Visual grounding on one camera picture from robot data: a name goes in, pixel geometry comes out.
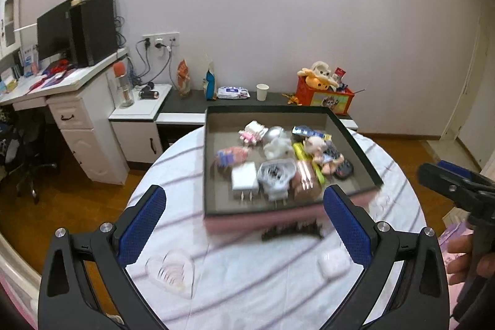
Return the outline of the person's right hand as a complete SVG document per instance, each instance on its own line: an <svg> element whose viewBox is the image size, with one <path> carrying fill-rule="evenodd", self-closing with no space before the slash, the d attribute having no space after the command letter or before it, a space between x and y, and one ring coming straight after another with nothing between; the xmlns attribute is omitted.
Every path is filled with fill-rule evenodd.
<svg viewBox="0 0 495 330"><path fill-rule="evenodd" d="M472 261L473 234L462 235L457 239L452 239L447 245L449 254L457 255L446 266L446 273L449 276L448 283L456 285L465 282ZM479 276L489 279L494 275L495 256L493 253L484 255L477 264L476 272Z"/></svg>

